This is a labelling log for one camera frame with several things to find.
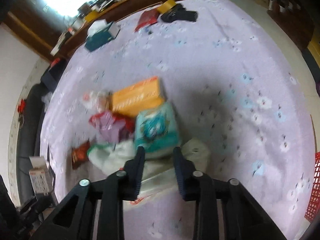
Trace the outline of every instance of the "bolt head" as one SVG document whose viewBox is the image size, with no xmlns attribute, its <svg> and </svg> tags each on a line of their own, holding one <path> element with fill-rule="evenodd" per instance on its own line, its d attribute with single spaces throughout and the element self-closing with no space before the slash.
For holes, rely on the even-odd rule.
<svg viewBox="0 0 320 240">
<path fill-rule="evenodd" d="M 88 179 L 81 179 L 79 182 L 79 185 L 82 187 L 88 186 L 90 184 L 90 181 Z"/>
<path fill-rule="evenodd" d="M 117 171 L 116 175 L 118 177 L 124 177 L 125 175 L 127 175 L 126 171 Z"/>
<path fill-rule="evenodd" d="M 233 186 L 238 186 L 240 184 L 240 181 L 237 179 L 231 179 L 229 182 Z"/>
<path fill-rule="evenodd" d="M 202 176 L 203 176 L 202 171 L 194 171 L 192 174 L 193 174 L 193 176 L 195 176 L 195 177 L 202 177 Z"/>
</svg>

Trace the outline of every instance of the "lavender bedsheet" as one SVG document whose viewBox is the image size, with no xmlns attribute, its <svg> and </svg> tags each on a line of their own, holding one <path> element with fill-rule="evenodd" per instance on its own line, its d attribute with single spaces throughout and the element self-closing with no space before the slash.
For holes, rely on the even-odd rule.
<svg viewBox="0 0 320 240">
<path fill-rule="evenodd" d="M 299 82 L 265 31 L 229 0 L 186 0 L 196 23 L 159 22 L 151 35 L 133 30 L 142 12 L 121 20 L 117 38 L 90 53 L 81 46 L 52 97 L 41 132 L 41 155 L 56 174 L 60 201 L 82 178 L 104 175 L 90 163 L 71 170 L 71 147 L 97 136 L 79 99 L 89 90 L 116 91 L 162 79 L 183 140 L 212 150 L 207 173 L 238 178 L 287 239 L 299 229 L 313 184 L 314 136 Z M 193 204 L 176 191 L 124 214 L 125 235 L 191 239 Z"/>
</svg>

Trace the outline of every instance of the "orange box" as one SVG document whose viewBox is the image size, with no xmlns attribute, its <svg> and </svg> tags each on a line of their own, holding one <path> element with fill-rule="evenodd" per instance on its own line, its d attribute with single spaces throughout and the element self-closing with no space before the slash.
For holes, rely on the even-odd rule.
<svg viewBox="0 0 320 240">
<path fill-rule="evenodd" d="M 115 92 L 112 96 L 112 112 L 136 117 L 140 111 L 163 103 L 159 78 L 152 77 Z"/>
</svg>

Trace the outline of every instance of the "black metal bracket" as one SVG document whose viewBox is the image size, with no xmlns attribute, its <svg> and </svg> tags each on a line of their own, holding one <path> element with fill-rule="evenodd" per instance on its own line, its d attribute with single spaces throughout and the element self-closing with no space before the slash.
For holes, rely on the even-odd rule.
<svg viewBox="0 0 320 240">
<path fill-rule="evenodd" d="M 141 186 L 145 151 L 139 147 L 133 160 L 105 180 L 82 179 L 56 206 L 31 240 L 92 239 L 97 200 L 101 199 L 97 240 L 123 240 L 122 201 L 136 200 Z"/>
<path fill-rule="evenodd" d="M 196 201 L 193 240 L 219 240 L 219 228 L 224 229 L 227 240 L 286 239 L 237 179 L 225 182 L 197 171 L 179 147 L 173 150 L 173 164 L 180 195 L 185 201 Z M 222 219 L 218 217 L 217 200 L 221 202 Z"/>
</svg>

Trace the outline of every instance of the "white wall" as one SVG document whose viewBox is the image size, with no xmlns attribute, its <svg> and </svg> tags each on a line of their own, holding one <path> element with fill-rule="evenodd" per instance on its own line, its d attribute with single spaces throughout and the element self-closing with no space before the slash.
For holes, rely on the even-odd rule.
<svg viewBox="0 0 320 240">
<path fill-rule="evenodd" d="M 0 174 L 9 189 L 8 144 L 11 122 L 22 87 L 39 56 L 0 25 Z"/>
</svg>

